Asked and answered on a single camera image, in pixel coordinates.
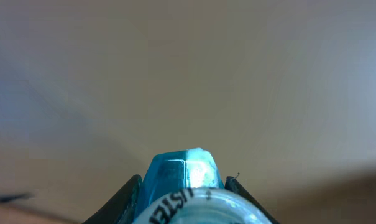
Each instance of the beige wall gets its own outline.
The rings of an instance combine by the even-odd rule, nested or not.
[[[0,193],[83,221],[202,147],[271,212],[376,170],[376,0],[0,1]]]

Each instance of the ceiling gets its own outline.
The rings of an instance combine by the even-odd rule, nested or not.
[[[376,170],[376,0],[0,1],[0,194],[83,221],[194,147],[276,214]]]

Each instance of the blue plastic cap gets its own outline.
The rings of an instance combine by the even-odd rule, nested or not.
[[[141,185],[135,218],[161,196],[188,187],[224,188],[210,152],[197,148],[155,156]]]

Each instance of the translucent blue plastic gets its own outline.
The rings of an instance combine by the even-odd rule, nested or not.
[[[135,218],[161,196],[188,187],[224,188],[208,151],[197,148],[155,156],[140,188]]]

